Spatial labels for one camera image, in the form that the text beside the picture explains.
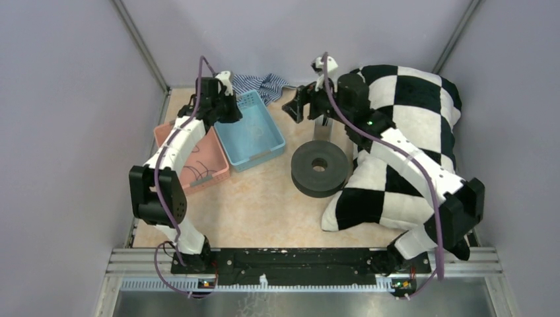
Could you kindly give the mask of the grey cable spool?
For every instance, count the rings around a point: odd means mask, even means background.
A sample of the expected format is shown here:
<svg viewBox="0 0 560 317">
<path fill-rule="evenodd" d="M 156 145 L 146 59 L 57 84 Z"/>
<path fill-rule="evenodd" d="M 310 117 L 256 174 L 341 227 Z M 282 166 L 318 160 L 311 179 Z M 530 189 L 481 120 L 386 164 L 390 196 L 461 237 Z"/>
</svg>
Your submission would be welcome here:
<svg viewBox="0 0 560 317">
<path fill-rule="evenodd" d="M 331 141 L 332 119 L 321 115 L 314 120 L 313 141 Z"/>
</svg>

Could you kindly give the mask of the black cable spool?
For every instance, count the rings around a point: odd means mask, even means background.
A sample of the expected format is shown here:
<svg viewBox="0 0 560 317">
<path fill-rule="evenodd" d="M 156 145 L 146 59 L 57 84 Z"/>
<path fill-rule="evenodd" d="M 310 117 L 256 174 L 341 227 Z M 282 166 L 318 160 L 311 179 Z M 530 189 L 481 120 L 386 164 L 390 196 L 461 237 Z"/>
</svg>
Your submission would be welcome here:
<svg viewBox="0 0 560 317">
<path fill-rule="evenodd" d="M 304 195 L 325 198 L 346 183 L 350 164 L 346 154 L 329 141 L 313 140 L 302 144 L 291 157 L 291 178 Z"/>
</svg>

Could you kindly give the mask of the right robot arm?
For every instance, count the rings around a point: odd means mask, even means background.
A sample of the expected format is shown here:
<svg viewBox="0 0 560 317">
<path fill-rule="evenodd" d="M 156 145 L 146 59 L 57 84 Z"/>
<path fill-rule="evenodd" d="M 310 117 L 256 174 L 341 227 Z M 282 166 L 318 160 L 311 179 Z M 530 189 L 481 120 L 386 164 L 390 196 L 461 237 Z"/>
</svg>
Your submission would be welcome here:
<svg viewBox="0 0 560 317">
<path fill-rule="evenodd" d="M 298 123 L 320 116 L 342 123 L 355 151 L 348 181 L 323 212 L 324 231 L 363 223 L 399 229 L 386 254 L 396 272 L 429 250 L 470 258 L 466 236 L 483 218 L 485 188 L 457 175 L 443 137 L 456 109 L 453 90 L 440 77 L 359 73 L 297 88 L 283 111 Z"/>
</svg>

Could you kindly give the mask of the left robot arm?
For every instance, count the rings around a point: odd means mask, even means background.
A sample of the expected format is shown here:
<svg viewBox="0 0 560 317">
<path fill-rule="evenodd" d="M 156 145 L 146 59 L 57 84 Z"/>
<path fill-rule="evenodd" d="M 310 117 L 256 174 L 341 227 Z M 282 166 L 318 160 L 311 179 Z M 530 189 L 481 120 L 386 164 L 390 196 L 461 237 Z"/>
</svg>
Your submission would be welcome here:
<svg viewBox="0 0 560 317">
<path fill-rule="evenodd" d="M 242 118 L 232 78 L 230 71 L 222 71 L 198 79 L 195 94 L 178 112 L 163 144 L 147 162 L 129 171 L 134 217 L 173 240 L 196 273 L 211 267 L 212 256 L 204 250 L 205 236 L 186 217 L 188 203 L 179 177 L 195 146 L 217 122 Z"/>
</svg>

